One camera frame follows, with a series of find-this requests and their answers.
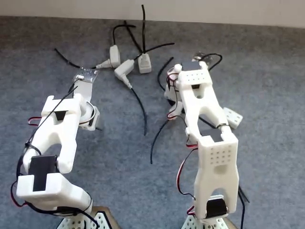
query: white wall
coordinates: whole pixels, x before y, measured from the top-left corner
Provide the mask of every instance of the white wall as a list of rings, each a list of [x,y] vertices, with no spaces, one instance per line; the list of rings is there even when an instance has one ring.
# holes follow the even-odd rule
[[[141,19],[305,28],[305,0],[0,0],[0,15]]]

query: white 3d-printed robot arm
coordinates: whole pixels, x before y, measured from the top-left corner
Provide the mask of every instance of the white 3d-printed robot arm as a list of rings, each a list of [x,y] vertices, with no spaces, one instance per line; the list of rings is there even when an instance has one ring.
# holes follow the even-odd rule
[[[76,90],[73,98],[61,101],[54,100],[52,95],[43,107],[40,126],[31,141],[41,156],[35,148],[28,148],[23,156],[27,175],[19,176],[17,185],[17,196],[41,210],[65,206],[91,211],[90,195],[71,184],[62,174],[72,170],[78,127],[94,130],[98,124],[100,112],[90,103],[92,83],[97,74],[98,71],[80,69],[74,77]],[[54,144],[61,144],[59,155],[45,156]]]
[[[185,110],[186,135],[198,143],[198,172],[194,184],[194,206],[202,223],[222,218],[236,210],[239,176],[236,166],[238,139],[215,96],[205,62],[176,64],[168,72],[175,82]],[[165,96],[173,100],[168,86]],[[212,133],[199,131],[198,117],[205,115],[217,128]],[[222,189],[224,195],[212,195]]]

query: power plug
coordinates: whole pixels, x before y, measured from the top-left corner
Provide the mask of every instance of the power plug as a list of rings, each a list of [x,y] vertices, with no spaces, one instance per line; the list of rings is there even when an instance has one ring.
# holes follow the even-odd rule
[[[120,51],[117,45],[113,45],[109,50],[110,58],[105,60],[96,66],[97,69],[100,68],[117,68],[121,64]]]
[[[110,63],[113,68],[117,68],[121,64],[120,51],[117,45],[110,47]]]
[[[127,75],[133,70],[134,68],[134,60],[126,60],[122,63],[119,67],[114,70],[115,76],[123,81],[123,83],[129,88],[132,89],[132,85],[130,84]]]
[[[152,63],[148,53],[144,53],[138,58],[138,65],[141,74],[152,72]]]
[[[239,126],[239,124],[241,123],[243,117],[240,114],[236,113],[235,111],[233,111],[227,107],[224,107],[223,110],[224,110],[225,116],[228,120],[230,127],[232,127],[233,129],[236,129]]]

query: floor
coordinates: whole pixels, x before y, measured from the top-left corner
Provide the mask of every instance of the floor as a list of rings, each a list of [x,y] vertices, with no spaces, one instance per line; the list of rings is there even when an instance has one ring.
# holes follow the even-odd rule
[[[9,189],[23,143],[33,128],[27,119],[39,115],[48,95],[66,94],[76,69],[53,50],[84,66],[109,56],[116,20],[0,17],[0,225],[3,228],[52,229],[60,219],[13,205]],[[141,22],[133,29],[141,40]],[[67,178],[88,191],[95,205],[108,206],[123,229],[179,229],[191,198],[175,186],[180,163],[188,154],[181,120],[170,122],[160,134],[150,165],[150,146],[165,121],[169,105],[156,81],[162,65],[190,60],[197,51],[224,56],[211,71],[221,106],[244,119],[237,165],[240,184],[251,203],[244,228],[305,227],[305,30],[153,22],[146,24],[147,47],[175,42],[150,53],[152,72],[129,75],[148,113],[143,136],[140,106],[115,77],[101,71],[91,102],[99,107],[104,131],[80,130],[73,171]],[[122,60],[137,55],[127,31],[116,31]],[[201,128],[208,128],[200,123]],[[197,155],[186,163],[182,188],[193,192]],[[239,227],[241,204],[230,215]]]

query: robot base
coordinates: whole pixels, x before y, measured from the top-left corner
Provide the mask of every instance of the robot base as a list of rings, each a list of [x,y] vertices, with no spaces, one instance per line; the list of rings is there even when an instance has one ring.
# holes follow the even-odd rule
[[[120,229],[106,207],[93,207],[91,216],[98,222],[100,229]],[[64,218],[56,229],[96,229],[96,225],[83,214],[78,214],[72,218]]]
[[[203,229],[203,223],[194,216],[188,216],[181,229]],[[219,218],[212,224],[205,224],[204,229],[237,229],[237,227],[228,218]]]

